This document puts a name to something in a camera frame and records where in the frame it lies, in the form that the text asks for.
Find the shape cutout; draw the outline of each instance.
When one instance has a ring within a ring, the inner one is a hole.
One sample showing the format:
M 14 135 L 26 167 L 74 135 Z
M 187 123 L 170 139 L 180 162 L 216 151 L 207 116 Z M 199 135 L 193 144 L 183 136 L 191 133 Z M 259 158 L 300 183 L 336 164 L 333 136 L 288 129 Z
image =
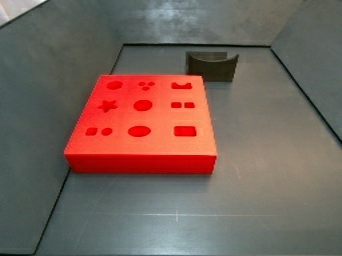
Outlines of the shape cutout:
M 104 135 L 104 136 L 110 135 L 110 133 L 112 133 L 112 128 L 104 128 L 104 129 L 101 130 L 101 135 Z
M 85 136 L 94 136 L 96 133 L 97 133 L 97 128 L 96 127 L 90 127 L 85 131 Z
M 144 137 L 150 133 L 150 129 L 146 126 L 133 126 L 128 130 L 128 134 L 133 137 Z
M 122 83 L 120 81 L 113 81 L 106 84 L 106 88 L 109 90 L 117 90 L 122 87 Z
M 193 102 L 185 102 L 184 103 L 184 108 L 195 108 L 195 103 Z
M 185 83 L 184 85 L 172 83 L 172 89 L 192 89 L 191 83 Z
M 133 103 L 133 108 L 137 111 L 146 111 L 152 108 L 153 104 L 149 100 L 137 100 Z
M 175 126 L 173 134 L 177 137 L 195 137 L 197 135 L 196 127 L 195 126 Z
M 180 102 L 170 102 L 170 108 L 181 108 Z
M 101 102 L 101 105 L 97 107 L 98 109 L 102 109 L 102 112 L 106 113 L 110 109 L 116 109 L 117 106 L 114 105 L 116 101 L 106 101 L 104 100 Z

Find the metal panel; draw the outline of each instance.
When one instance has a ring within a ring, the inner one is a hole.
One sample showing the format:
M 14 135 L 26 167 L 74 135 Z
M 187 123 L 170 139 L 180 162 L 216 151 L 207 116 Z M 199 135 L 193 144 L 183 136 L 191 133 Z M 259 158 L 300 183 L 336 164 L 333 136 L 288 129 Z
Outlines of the metal panel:
M 269 45 L 301 0 L 106 1 L 125 43 Z
M 49 1 L 0 33 L 0 253 L 33 253 L 68 172 L 62 148 L 121 43 L 97 1 Z
M 272 43 L 293 79 L 342 139 L 342 2 L 307 0 Z
M 187 51 L 240 56 L 205 83 L 212 176 L 70 174 L 37 254 L 340 254 L 340 144 L 269 49 L 124 47 L 114 73 L 184 74 Z

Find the oval hole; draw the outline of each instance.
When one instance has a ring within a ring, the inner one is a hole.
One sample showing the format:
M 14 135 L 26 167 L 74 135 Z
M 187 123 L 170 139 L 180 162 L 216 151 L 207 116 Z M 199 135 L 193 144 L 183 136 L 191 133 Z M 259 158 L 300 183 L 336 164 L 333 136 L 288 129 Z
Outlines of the oval hole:
M 113 81 L 106 84 L 106 88 L 109 90 L 117 90 L 122 87 L 122 83 L 120 81 Z
M 144 137 L 150 133 L 150 129 L 146 126 L 133 126 L 128 130 L 128 134 L 133 137 Z

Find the dark gray object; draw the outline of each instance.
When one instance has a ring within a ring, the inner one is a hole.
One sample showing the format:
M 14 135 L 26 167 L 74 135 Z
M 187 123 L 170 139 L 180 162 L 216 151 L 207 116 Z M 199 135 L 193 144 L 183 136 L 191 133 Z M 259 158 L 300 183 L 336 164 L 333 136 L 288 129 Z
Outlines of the dark gray object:
M 125 46 L 113 73 L 183 73 L 187 51 L 240 54 L 205 87 L 213 174 L 72 173 L 38 255 L 340 255 L 340 144 L 269 49 Z
M 104 13 L 97 1 L 49 1 L 0 31 L 0 254 L 33 253 L 42 234 L 62 149 L 121 46 Z
M 231 82 L 239 55 L 227 58 L 227 52 L 187 52 L 185 73 L 200 75 L 205 82 Z
M 342 1 L 307 0 L 272 50 L 342 139 Z

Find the circular hole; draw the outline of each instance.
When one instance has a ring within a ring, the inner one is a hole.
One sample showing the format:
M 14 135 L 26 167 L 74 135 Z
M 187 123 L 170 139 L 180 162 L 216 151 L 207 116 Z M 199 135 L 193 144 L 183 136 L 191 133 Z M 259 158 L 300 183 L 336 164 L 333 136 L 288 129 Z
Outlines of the circular hole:
M 149 100 L 137 100 L 133 103 L 133 108 L 137 111 L 146 111 L 152 108 L 152 102 Z
M 133 126 L 128 129 L 128 134 L 133 137 L 144 137 L 150 133 L 150 129 L 146 126 Z
M 106 88 L 109 90 L 117 90 L 122 87 L 122 83 L 120 81 L 113 81 L 106 84 Z
M 101 135 L 108 136 L 112 133 L 112 128 L 104 128 L 101 130 Z

